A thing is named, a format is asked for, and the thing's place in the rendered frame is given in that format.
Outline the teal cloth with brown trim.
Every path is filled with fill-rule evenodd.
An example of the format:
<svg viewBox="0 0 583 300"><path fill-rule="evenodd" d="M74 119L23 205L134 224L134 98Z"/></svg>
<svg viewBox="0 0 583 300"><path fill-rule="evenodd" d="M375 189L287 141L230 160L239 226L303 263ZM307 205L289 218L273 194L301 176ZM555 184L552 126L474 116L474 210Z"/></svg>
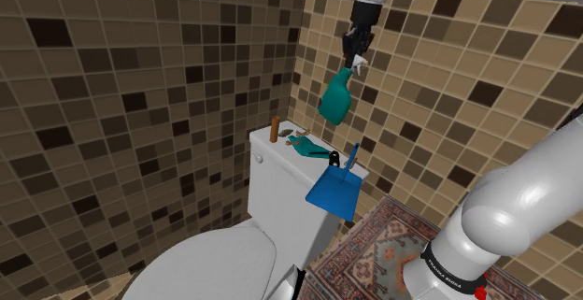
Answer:
<svg viewBox="0 0 583 300"><path fill-rule="evenodd" d="M293 146L298 154L310 158L328 159L330 151L314 144L307 136L288 136L287 145Z"/></svg>

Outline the white toilet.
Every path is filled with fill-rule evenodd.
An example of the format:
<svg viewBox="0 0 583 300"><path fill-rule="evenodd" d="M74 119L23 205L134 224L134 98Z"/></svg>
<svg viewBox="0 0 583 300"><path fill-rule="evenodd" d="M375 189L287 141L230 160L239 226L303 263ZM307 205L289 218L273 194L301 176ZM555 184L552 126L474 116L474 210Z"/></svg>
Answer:
<svg viewBox="0 0 583 300"><path fill-rule="evenodd" d="M306 201L327 160L269 134L249 135L249 219L177 243L116 300L292 299L298 271L328 247L340 219Z"/></svg>

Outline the teal spray bottle white trigger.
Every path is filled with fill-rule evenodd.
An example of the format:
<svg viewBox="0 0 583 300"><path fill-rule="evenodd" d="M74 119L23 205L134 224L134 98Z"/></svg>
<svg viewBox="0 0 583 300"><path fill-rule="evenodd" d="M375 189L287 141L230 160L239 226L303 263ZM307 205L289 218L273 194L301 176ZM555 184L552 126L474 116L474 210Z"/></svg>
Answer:
<svg viewBox="0 0 583 300"><path fill-rule="evenodd" d="M319 113L329 123L338 125L346 118L351 105L347 84L354 71L360 74L361 66L364 64L367 64L367 61L361 55L356 55L351 67L343 67L328 84L321 98Z"/></svg>

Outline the blue dustpan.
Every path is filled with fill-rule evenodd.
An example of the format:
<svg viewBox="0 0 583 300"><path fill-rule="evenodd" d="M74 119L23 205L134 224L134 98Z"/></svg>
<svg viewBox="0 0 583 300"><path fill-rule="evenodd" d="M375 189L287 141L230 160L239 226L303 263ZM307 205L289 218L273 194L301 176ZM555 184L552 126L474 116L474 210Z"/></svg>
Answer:
<svg viewBox="0 0 583 300"><path fill-rule="evenodd" d="M306 201L345 221L353 221L363 178L350 171L360 147L356 143L346 165L329 165L306 195Z"/></svg>

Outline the patterned red rug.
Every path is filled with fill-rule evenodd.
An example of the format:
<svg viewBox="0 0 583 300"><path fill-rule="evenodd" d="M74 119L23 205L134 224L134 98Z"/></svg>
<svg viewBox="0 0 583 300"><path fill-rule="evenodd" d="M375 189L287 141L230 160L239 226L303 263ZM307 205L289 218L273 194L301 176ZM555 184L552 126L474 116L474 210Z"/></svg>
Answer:
<svg viewBox="0 0 583 300"><path fill-rule="evenodd" d="M387 195L307 270L299 300L411 300L402 268L437 232Z"/></svg>

